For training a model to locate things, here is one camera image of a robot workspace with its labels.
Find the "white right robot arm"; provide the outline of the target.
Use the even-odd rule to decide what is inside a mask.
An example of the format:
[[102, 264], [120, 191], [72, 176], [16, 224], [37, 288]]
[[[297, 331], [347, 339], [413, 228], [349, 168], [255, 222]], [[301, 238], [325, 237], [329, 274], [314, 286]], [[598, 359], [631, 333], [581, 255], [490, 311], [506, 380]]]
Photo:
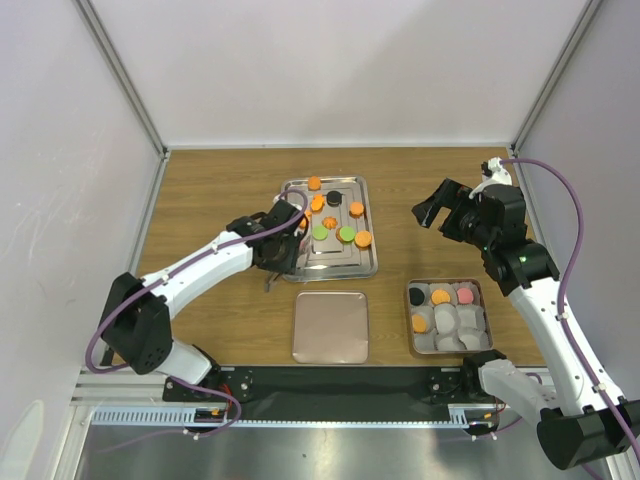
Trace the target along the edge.
[[488, 396], [504, 401], [534, 427], [558, 469], [637, 451], [639, 403], [627, 399], [605, 371], [571, 311], [566, 290], [573, 268], [558, 270], [546, 247], [528, 238], [525, 196], [512, 182], [509, 163], [483, 163], [483, 180], [475, 188], [445, 179], [412, 213], [428, 228], [448, 209], [440, 232], [479, 250], [486, 273], [527, 323], [553, 387], [489, 350], [464, 359], [461, 392], [474, 402]]

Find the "black sandwich cookie packed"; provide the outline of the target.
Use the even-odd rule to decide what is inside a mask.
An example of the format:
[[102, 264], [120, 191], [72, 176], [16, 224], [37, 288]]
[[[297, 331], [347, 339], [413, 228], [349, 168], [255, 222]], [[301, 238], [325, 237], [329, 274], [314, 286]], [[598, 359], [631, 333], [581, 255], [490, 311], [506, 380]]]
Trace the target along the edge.
[[410, 287], [408, 293], [409, 303], [411, 306], [418, 307], [425, 303], [425, 293], [422, 289], [418, 287]]

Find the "orange round sandwich cookie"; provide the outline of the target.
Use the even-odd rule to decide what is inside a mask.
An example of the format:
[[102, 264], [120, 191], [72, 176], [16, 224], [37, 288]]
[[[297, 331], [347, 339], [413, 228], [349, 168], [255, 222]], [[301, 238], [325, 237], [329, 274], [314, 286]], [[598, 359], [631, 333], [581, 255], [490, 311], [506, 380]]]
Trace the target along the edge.
[[434, 306], [450, 303], [451, 295], [444, 289], [435, 289], [431, 293], [431, 302]]

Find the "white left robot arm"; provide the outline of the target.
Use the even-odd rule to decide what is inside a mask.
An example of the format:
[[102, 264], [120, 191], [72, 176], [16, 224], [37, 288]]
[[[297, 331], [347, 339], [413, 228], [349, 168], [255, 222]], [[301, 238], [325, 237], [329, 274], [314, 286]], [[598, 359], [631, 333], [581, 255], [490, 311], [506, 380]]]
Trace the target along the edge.
[[240, 217], [214, 240], [174, 265], [137, 278], [129, 272], [111, 285], [98, 337], [124, 363], [104, 373], [131, 368], [138, 375], [159, 372], [184, 383], [198, 400], [220, 388], [219, 366], [195, 345], [174, 338], [171, 322], [211, 288], [252, 267], [291, 274], [297, 264], [305, 208], [278, 199], [267, 213]]

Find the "pink sandwich cookie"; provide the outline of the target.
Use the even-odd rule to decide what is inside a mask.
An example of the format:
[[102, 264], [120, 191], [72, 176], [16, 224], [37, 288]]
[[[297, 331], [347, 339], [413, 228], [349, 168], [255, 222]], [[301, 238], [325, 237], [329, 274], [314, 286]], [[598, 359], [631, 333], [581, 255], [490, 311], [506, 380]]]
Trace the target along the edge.
[[460, 287], [456, 290], [458, 303], [460, 305], [469, 305], [474, 302], [475, 295], [468, 287]]

